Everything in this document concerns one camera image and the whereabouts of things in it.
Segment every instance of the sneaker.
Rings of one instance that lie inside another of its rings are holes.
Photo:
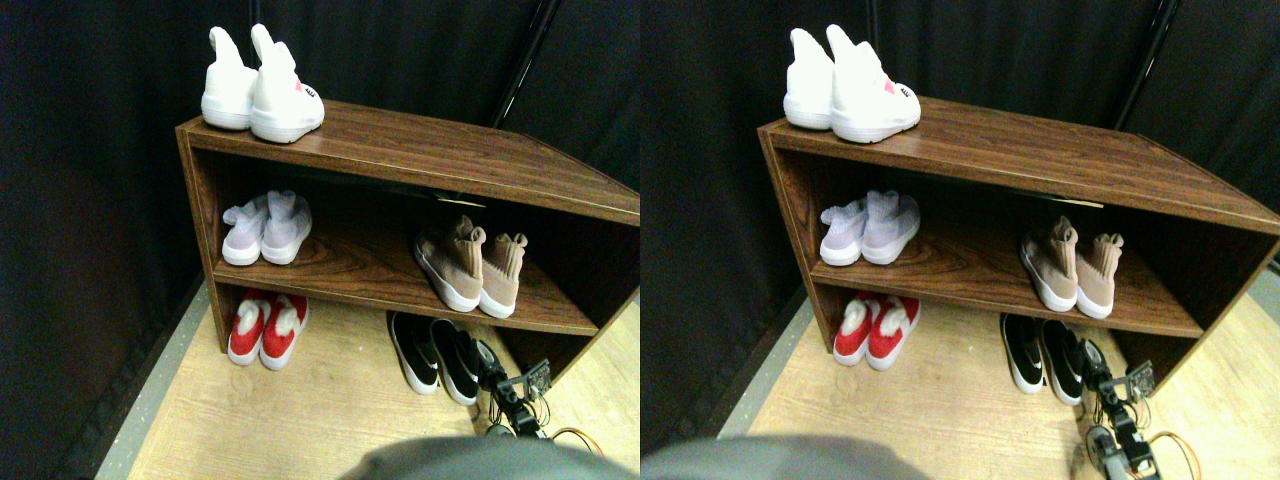
[[[1052,311],[1075,306],[1075,241],[1078,236],[1066,216],[1046,232],[1032,232],[1023,238],[1023,268],[1032,276],[1041,302]]]
[[[833,206],[822,212],[822,223],[831,225],[818,252],[831,266],[852,265],[863,255],[863,230],[867,228],[867,198],[846,206]]]
[[[845,320],[836,332],[836,342],[831,347],[836,364],[854,366],[867,355],[867,339],[872,334],[872,324],[879,319],[881,296],[870,292],[858,292],[845,306]]]
[[[262,329],[271,316],[271,294],[256,288],[244,292],[236,310],[236,325],[227,338],[227,357],[236,365],[248,365],[262,349]]]
[[[288,265],[298,256],[302,241],[311,234],[311,206],[292,191],[266,193],[271,219],[262,230],[262,257],[276,265]]]
[[[1066,324],[1057,320],[1046,320],[1039,337],[1044,346],[1044,357],[1048,360],[1048,379],[1053,385],[1053,394],[1062,403],[1073,407],[1080,404],[1080,396],[1084,393],[1084,379],[1080,376],[1084,355],[1080,351],[1080,340]]]
[[[920,301],[890,296],[881,305],[881,316],[872,325],[867,339],[867,364],[876,370],[888,370],[902,353],[906,337],[920,324]]]
[[[920,99],[911,88],[888,79],[870,44],[854,46],[838,26],[827,27],[827,41],[836,58],[831,129],[837,137],[874,143],[920,122]]]
[[[471,219],[463,215],[443,241],[433,242],[424,232],[413,242],[413,259],[449,308],[467,312],[480,305],[484,292],[480,246],[484,239],[484,229],[474,227]]]
[[[205,122],[230,131],[248,128],[253,110],[253,83],[257,70],[244,67],[236,42],[221,27],[209,29],[209,45],[214,47],[214,63],[205,73],[205,95],[200,97],[200,111]]]
[[[1124,238],[1119,233],[1114,236],[1101,234],[1093,239],[1093,248],[1076,253],[1075,273],[1079,275],[1076,284],[1075,306],[1084,315],[1094,319],[1106,319],[1115,306],[1116,269],[1120,266],[1120,247],[1124,247]]]
[[[476,376],[480,370],[480,353],[476,351],[476,342],[471,334],[453,328],[453,323],[436,319],[431,323],[431,344],[435,346],[436,358],[444,372],[444,388],[449,390],[449,397],[461,404],[472,406],[476,403],[476,394],[480,392],[480,379]]]
[[[268,317],[262,332],[262,365],[268,369],[280,370],[289,362],[293,347],[298,346],[298,335],[307,326],[307,298],[296,294],[280,293],[271,306],[271,316]]]
[[[899,196],[895,191],[884,195],[870,191],[867,193],[867,212],[863,256],[876,265],[892,264],[920,232],[920,206],[915,198]]]
[[[419,394],[435,393],[440,364],[431,342],[431,319],[421,315],[389,312],[392,343],[401,357],[401,370],[408,387]]]
[[[262,67],[253,87],[250,128],[259,138],[293,143],[324,123],[324,102],[294,73],[297,64],[283,42],[273,42],[261,23],[250,31]]]
[[[1000,314],[1000,335],[1009,353],[1009,371],[1014,385],[1023,393],[1036,393],[1043,387],[1044,364],[1036,343],[1036,320],[1029,316]]]
[[[223,223],[232,225],[223,239],[223,260],[236,266],[252,265],[262,251],[262,232],[266,227],[266,196],[259,196],[244,206],[233,206],[223,212]]]
[[[516,293],[520,291],[520,269],[525,262],[529,238],[517,233],[516,238],[499,234],[484,256],[480,310],[498,319],[516,312]]]
[[[782,111],[792,125],[831,129],[831,58],[809,32],[800,28],[791,31],[791,47],[796,60],[787,67],[787,95],[782,97]]]

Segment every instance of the black sneaker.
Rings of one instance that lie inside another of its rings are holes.
[[[401,370],[413,392],[434,393],[440,364],[431,347],[431,319],[421,315],[390,312],[392,343],[401,357]]]
[[[1023,393],[1036,393],[1043,387],[1044,364],[1036,343],[1036,320],[1024,315],[1001,314],[1000,334],[1009,353],[1009,370],[1014,384]]]
[[[1084,393],[1080,378],[1080,370],[1084,367],[1080,340],[1066,324],[1057,320],[1044,321],[1041,339],[1044,342],[1044,356],[1048,360],[1048,379],[1057,399],[1073,407],[1080,404],[1080,394]]]
[[[480,369],[480,353],[471,334],[453,328],[453,323],[436,319],[431,323],[431,339],[435,353],[440,357],[444,372],[444,388],[458,403],[472,406],[480,385],[476,372]]]

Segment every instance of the red sneaker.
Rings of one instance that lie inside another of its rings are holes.
[[[893,365],[897,355],[902,352],[906,335],[910,335],[920,323],[918,298],[890,296],[881,308],[883,311],[881,319],[876,321],[867,340],[867,364],[876,370],[886,370]]]
[[[863,360],[872,324],[881,316],[882,298],[878,293],[858,292],[845,306],[845,320],[836,332],[836,344],[831,347],[837,364],[854,366]]]
[[[262,365],[280,370],[289,362],[293,347],[298,343],[302,328],[307,325],[307,298],[296,294],[279,294],[271,307],[271,316],[262,332]]]
[[[232,334],[227,338],[227,357],[232,364],[248,365],[257,358],[257,352],[262,348],[262,325],[271,315],[270,297],[270,293],[256,288],[244,292],[244,300],[236,311]]]

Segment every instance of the wooden floor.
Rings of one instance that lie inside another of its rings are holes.
[[[312,308],[315,323],[282,371],[228,361],[206,312],[129,476],[335,477],[375,448],[488,426],[477,416],[488,411],[484,394],[477,407],[462,407],[443,388],[431,396],[408,388],[383,311],[321,301]],[[458,325],[515,371],[493,328]],[[630,306],[547,398],[548,433],[575,426],[608,458],[639,468],[640,307]],[[582,448],[572,435],[558,443]]]
[[[1033,396],[1014,387],[997,314],[925,308],[884,372],[837,365],[810,323],[750,434],[870,440],[938,479],[1097,477],[1082,449],[1082,408],[1047,387]],[[1100,343],[1112,372],[1124,372],[1107,330],[1076,332]],[[1151,401],[1144,434],[1185,438],[1206,479],[1280,477],[1280,325],[1245,296],[1188,361]],[[1152,448],[1165,479],[1190,477],[1171,440]]]

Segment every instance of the shelf board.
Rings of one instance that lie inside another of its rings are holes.
[[[291,145],[211,127],[178,127],[192,148],[472,193],[640,225],[640,196],[531,137],[325,100],[325,120]]]
[[[520,296],[511,317],[495,319],[480,308],[453,311],[440,302],[410,248],[406,234],[392,228],[317,220],[292,264],[273,265],[260,259],[253,265],[233,266],[218,260],[214,280],[513,329],[588,337],[599,332],[527,260],[520,273]]]
[[[1115,310],[1106,319],[1076,310],[1053,312],[1041,303],[1018,259],[1021,234],[1007,223],[984,225],[925,219],[920,232],[891,265],[859,260],[850,266],[822,261],[809,275],[815,283],[869,289],[1021,314],[1066,323],[1160,335],[1197,338],[1204,330],[1174,300],[1160,279],[1132,250],[1120,256]]]
[[[920,97],[920,123],[879,143],[760,128],[774,148],[818,154],[1280,234],[1280,216],[1137,134]]]

